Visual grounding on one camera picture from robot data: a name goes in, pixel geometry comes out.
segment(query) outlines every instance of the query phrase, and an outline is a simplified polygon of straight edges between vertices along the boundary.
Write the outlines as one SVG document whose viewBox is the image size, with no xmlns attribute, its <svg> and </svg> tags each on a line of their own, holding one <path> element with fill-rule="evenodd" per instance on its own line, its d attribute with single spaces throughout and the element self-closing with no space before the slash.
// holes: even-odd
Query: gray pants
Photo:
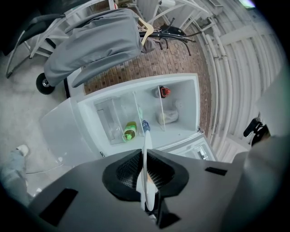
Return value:
<svg viewBox="0 0 290 232">
<path fill-rule="evenodd" d="M 28 206 L 25 172 L 25 158 L 19 150 L 15 149 L 10 152 L 8 160 L 0 167 L 0 181 L 10 197 Z"/>
</svg>

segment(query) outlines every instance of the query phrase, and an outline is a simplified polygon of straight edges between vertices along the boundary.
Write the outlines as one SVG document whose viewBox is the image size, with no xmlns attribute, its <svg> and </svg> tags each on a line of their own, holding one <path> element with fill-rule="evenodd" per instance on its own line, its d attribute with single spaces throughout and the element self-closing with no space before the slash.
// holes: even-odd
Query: gray jacket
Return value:
<svg viewBox="0 0 290 232">
<path fill-rule="evenodd" d="M 55 49 L 44 65 L 49 84 L 56 86 L 86 65 L 72 83 L 72 87 L 77 87 L 97 74 L 140 55 L 142 44 L 138 19 L 139 16 L 132 10 L 118 9 L 89 16 L 74 25 L 72 35 Z"/>
</svg>

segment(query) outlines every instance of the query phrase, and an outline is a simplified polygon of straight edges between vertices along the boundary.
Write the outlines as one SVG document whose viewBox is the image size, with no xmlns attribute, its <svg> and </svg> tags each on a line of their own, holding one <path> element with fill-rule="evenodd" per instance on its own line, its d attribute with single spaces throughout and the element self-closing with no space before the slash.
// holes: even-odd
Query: gray floor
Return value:
<svg viewBox="0 0 290 232">
<path fill-rule="evenodd" d="M 27 54 L 21 46 L 14 61 Z M 39 127 L 39 119 L 66 99 L 63 84 L 58 85 L 51 95 L 38 92 L 35 80 L 43 72 L 46 60 L 35 55 L 20 66 L 10 79 L 6 79 L 8 57 L 0 55 L 0 164 L 10 150 L 26 144 L 30 148 L 26 173 L 45 172 L 26 175 L 28 193 L 32 196 L 70 170 L 70 167 L 61 166 L 50 153 Z"/>
</svg>

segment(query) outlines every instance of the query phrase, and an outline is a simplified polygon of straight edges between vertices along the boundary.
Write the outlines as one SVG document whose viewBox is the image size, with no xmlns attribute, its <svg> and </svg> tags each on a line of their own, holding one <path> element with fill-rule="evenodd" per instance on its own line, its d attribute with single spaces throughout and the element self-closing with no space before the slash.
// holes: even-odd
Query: white refrigerator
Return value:
<svg viewBox="0 0 290 232">
<path fill-rule="evenodd" d="M 156 91 L 160 87 L 170 89 L 170 94 L 161 98 Z M 163 120 L 168 111 L 177 112 L 176 121 Z M 217 161 L 199 128 L 199 117 L 198 76 L 184 73 L 141 78 L 71 97 L 45 115 L 40 126 L 52 153 L 70 166 L 142 149 L 143 120 L 150 125 L 153 149 Z M 136 122 L 137 131 L 133 139 L 124 141 L 130 121 Z"/>
</svg>

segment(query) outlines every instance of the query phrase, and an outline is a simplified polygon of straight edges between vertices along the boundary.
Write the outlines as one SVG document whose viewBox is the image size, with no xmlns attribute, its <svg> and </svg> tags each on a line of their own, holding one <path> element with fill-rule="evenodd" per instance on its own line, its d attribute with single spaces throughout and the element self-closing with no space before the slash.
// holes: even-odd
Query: wooden hanger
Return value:
<svg viewBox="0 0 290 232">
<path fill-rule="evenodd" d="M 145 26 L 145 28 L 147 29 L 146 34 L 144 35 L 143 39 L 142 39 L 142 45 L 144 46 L 145 41 L 147 40 L 148 36 L 151 35 L 154 32 L 154 28 L 152 25 L 146 23 L 142 18 L 139 18 L 139 21 Z"/>
</svg>

